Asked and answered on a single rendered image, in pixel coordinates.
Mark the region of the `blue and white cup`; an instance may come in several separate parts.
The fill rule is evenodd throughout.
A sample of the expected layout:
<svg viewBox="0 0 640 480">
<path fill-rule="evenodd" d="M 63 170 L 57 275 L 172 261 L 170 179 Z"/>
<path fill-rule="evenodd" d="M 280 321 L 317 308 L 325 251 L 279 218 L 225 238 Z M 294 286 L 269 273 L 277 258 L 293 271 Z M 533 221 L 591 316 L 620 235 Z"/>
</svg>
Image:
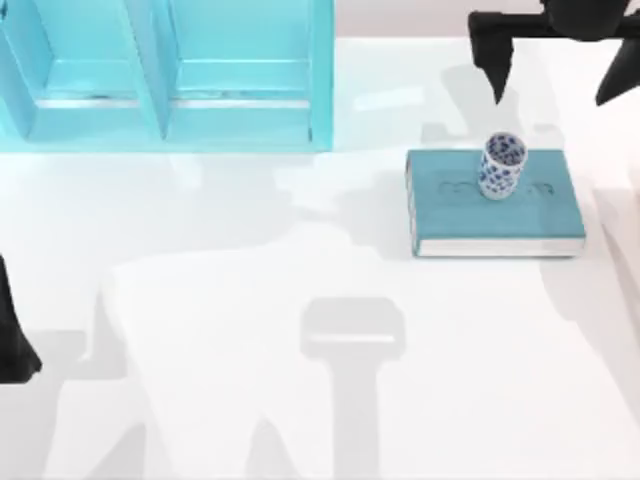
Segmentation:
<svg viewBox="0 0 640 480">
<path fill-rule="evenodd" d="M 490 200 L 512 195 L 528 159 L 524 142 L 510 132 L 496 132 L 486 141 L 478 167 L 478 187 Z"/>
</svg>

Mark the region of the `teal book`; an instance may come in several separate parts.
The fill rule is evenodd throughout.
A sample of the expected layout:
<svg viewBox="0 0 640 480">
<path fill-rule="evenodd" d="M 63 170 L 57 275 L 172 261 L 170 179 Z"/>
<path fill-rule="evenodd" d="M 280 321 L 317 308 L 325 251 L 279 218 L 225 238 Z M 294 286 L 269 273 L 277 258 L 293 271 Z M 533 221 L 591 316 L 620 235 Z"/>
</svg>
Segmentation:
<svg viewBox="0 0 640 480">
<path fill-rule="evenodd" d="M 416 257 L 574 257 L 586 231 L 565 155 L 532 150 L 515 192 L 479 186 L 476 149 L 411 150 L 405 178 Z"/>
</svg>

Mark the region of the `light blue rack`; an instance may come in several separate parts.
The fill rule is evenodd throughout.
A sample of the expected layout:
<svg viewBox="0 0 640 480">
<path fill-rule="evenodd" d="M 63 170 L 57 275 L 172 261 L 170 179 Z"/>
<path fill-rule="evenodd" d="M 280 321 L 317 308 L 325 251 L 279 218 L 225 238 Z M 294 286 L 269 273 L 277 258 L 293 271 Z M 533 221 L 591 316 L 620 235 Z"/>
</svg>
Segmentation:
<svg viewBox="0 0 640 480">
<path fill-rule="evenodd" d="M 335 0 L 0 0 L 0 152 L 323 152 Z"/>
</svg>

